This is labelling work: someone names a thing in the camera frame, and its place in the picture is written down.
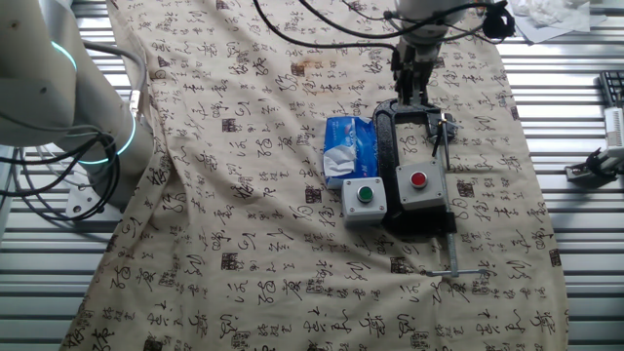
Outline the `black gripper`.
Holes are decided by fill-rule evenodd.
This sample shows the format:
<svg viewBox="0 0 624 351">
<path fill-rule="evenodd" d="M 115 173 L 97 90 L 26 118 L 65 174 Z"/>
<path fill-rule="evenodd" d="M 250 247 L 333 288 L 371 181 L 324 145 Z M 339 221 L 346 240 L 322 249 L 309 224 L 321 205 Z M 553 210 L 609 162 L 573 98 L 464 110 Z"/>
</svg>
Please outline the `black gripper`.
<svg viewBox="0 0 624 351">
<path fill-rule="evenodd" d="M 420 43 L 412 45 L 407 41 L 400 41 L 397 49 L 401 67 L 394 69 L 393 74 L 398 102 L 402 105 L 410 105 L 413 89 L 413 96 L 417 103 L 429 106 L 427 86 L 434 63 L 438 58 L 439 45 Z"/>
</svg>

